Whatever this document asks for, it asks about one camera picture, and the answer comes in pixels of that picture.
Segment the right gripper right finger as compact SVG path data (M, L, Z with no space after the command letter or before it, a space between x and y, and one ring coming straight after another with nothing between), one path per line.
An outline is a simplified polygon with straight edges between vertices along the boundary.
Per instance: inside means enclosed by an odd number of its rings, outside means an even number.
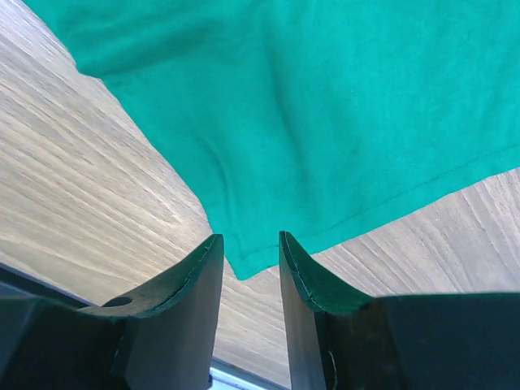
M279 235L295 389L516 389L515 292L371 297Z

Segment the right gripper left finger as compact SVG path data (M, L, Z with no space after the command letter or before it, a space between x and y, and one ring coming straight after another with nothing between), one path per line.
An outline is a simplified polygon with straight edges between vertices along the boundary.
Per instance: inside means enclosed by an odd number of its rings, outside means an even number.
M4 389L207 389L223 238L104 305L1 268Z

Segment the green t shirt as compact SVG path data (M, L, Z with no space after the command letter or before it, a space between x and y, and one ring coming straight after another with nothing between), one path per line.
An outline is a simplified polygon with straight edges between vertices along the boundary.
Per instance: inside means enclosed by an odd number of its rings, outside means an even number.
M31 1L239 280L519 165L516 1Z

